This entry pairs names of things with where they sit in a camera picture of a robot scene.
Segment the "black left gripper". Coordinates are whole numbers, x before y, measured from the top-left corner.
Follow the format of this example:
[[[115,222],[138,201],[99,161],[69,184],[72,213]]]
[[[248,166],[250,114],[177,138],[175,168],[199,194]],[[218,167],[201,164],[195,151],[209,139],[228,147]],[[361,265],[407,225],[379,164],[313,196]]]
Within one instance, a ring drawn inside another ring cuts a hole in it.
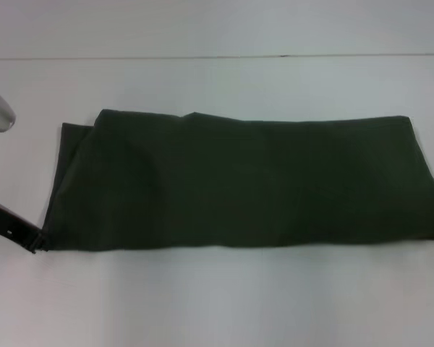
[[[39,227],[21,218],[3,205],[0,205],[0,236],[13,241],[35,254],[48,251],[48,235]]]

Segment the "dark green FREE t-shirt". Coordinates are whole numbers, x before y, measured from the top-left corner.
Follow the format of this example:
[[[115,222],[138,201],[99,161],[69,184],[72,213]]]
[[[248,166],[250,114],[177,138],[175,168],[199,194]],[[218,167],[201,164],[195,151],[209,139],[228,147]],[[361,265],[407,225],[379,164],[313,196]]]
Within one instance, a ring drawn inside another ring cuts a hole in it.
[[[434,178],[405,116],[104,110],[61,128],[43,230],[89,252],[434,240]]]

